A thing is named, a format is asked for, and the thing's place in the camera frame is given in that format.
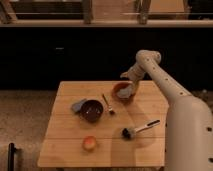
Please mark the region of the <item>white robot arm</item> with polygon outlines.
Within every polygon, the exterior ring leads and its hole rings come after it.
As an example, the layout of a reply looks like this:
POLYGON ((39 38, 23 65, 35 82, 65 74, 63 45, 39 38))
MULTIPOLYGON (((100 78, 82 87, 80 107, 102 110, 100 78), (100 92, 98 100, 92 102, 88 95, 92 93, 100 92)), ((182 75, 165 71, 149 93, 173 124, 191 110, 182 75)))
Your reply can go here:
POLYGON ((166 100, 164 171, 213 171, 213 113, 160 66, 161 54, 139 50, 136 62, 121 77, 131 83, 117 92, 120 98, 135 94, 148 74, 166 100))

